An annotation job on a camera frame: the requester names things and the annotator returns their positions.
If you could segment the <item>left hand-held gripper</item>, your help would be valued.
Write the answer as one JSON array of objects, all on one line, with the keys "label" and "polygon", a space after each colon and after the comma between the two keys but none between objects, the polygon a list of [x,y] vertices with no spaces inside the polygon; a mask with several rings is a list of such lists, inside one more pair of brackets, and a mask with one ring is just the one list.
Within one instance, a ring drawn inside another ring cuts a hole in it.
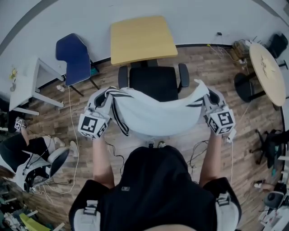
[{"label": "left hand-held gripper", "polygon": [[80,114],[78,131],[90,139],[99,139],[108,128],[113,96],[106,96],[108,88],[93,93],[87,103],[86,112]]}]

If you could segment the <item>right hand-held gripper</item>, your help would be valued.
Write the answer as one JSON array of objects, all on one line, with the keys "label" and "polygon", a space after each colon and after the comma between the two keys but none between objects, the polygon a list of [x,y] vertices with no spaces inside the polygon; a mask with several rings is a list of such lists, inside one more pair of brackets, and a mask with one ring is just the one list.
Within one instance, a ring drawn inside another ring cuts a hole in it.
[{"label": "right hand-held gripper", "polygon": [[205,121],[215,135],[231,132],[235,127],[233,110],[227,109],[223,94],[215,88],[208,88],[209,95],[204,95]]}]

